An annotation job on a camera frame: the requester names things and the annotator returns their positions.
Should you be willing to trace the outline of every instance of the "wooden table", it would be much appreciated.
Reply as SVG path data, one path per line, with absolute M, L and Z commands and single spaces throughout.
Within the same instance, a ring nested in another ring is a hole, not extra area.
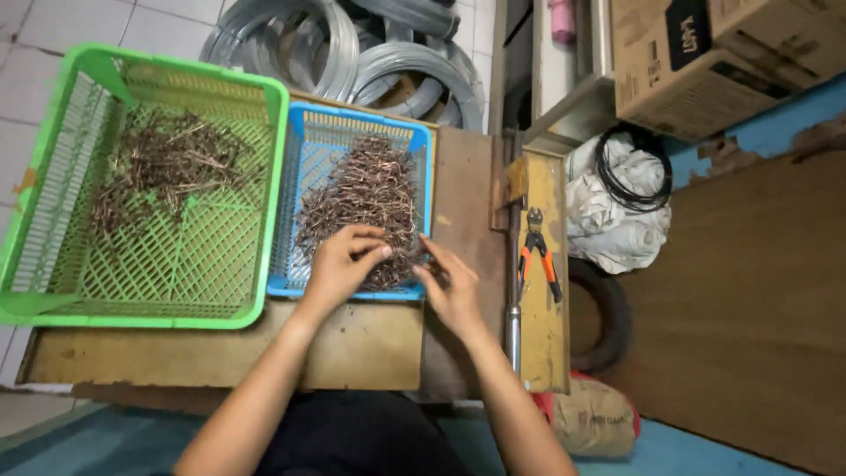
M 355 108 L 294 91 L 291 95 L 293 100 Z M 486 321 L 502 335 L 505 240 L 504 235 L 487 227 L 492 138 L 425 125 L 433 132 L 437 152 L 433 238 L 479 271 Z M 565 276 L 566 260 L 562 257 L 566 256 L 566 243 L 562 237 L 566 219 L 560 192 L 563 161 L 546 152 L 526 153 L 530 160 L 530 205 L 544 212 L 547 244 L 559 276 Z M 150 407 L 172 407 L 182 401 L 179 409 L 196 410 L 197 398 L 209 396 L 219 401 L 225 395 L 225 391 L 208 387 L 227 388 L 239 382 L 294 304 L 268 299 L 265 313 L 256 324 L 237 331 L 39 329 L 30 340 L 19 381 L 77 384 L 74 393 L 101 401 Z M 533 391 L 566 390 L 567 299 L 563 305 L 552 303 L 540 266 L 530 270 L 522 306 L 523 380 Z M 302 385 L 419 389 L 430 401 L 476 397 L 478 386 L 463 349 L 444 330 L 420 303 L 351 302 L 339 308 L 321 329 L 310 349 Z M 183 388 L 158 388 L 163 386 Z M 214 407 L 213 403 L 205 405 Z

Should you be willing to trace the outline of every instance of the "blue plastic basket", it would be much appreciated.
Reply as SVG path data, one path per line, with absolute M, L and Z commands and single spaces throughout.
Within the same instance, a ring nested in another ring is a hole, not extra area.
M 311 264 L 302 250 L 294 247 L 294 235 L 297 233 L 294 215 L 302 207 L 300 198 L 310 187 L 327 183 L 332 166 L 343 158 L 353 140 L 362 134 L 384 134 L 393 140 L 395 148 L 411 152 L 417 184 L 415 203 L 418 219 L 415 226 L 429 235 L 432 149 L 428 128 L 375 114 L 291 102 L 267 294 L 303 295 L 311 274 Z M 410 281 L 390 291 L 357 292 L 353 297 L 419 301 L 423 295 L 423 286 Z

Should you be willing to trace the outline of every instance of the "right hand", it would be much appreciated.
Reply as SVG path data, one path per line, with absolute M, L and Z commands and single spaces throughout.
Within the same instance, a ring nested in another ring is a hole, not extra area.
M 423 246 L 437 261 L 445 286 L 432 275 L 432 267 L 415 265 L 412 268 L 426 288 L 429 304 L 438 317 L 461 340 L 487 329 L 479 312 L 479 275 L 464 264 L 453 252 L 420 235 Z

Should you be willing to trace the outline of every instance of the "black label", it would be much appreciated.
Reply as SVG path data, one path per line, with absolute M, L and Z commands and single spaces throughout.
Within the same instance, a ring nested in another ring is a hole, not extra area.
M 664 12 L 670 70 L 682 69 L 711 49 L 707 4 L 705 0 L 673 0 Z
M 744 71 L 737 66 L 721 61 L 711 66 L 711 71 L 720 76 L 729 78 L 730 80 L 746 86 L 750 89 L 765 94 L 773 99 L 784 99 L 790 96 L 790 90 L 784 86 L 780 86 L 770 80 L 753 75 L 749 71 Z

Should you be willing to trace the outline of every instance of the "plastic basket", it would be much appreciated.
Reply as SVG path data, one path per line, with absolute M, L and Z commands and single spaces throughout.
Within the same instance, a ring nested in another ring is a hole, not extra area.
M 311 273 L 309 260 L 294 247 L 297 232 L 294 215 L 302 207 L 300 198 L 310 187 L 327 183 L 332 166 L 362 134 L 384 134 L 393 146 L 411 152 L 415 162 L 414 180 L 417 221 L 415 227 L 429 235 L 431 221 L 431 132 L 423 125 L 387 119 L 382 116 L 292 102 L 288 111 L 288 137 L 282 172 L 276 234 L 273 237 L 271 274 L 267 294 L 297 297 L 303 295 Z M 390 291 L 357 292 L 359 299 L 419 301 L 424 296 L 420 283 L 408 282 Z
M 58 79 L 0 253 L 0 324 L 252 323 L 264 303 L 287 90 L 268 78 L 99 44 L 71 49 Z M 187 109 L 231 128 L 253 150 L 239 167 L 262 168 L 261 181 L 191 197 L 181 224 L 154 213 L 142 231 L 118 229 L 99 246 L 104 238 L 89 229 L 93 191 L 118 150 L 115 139 L 154 108 Z

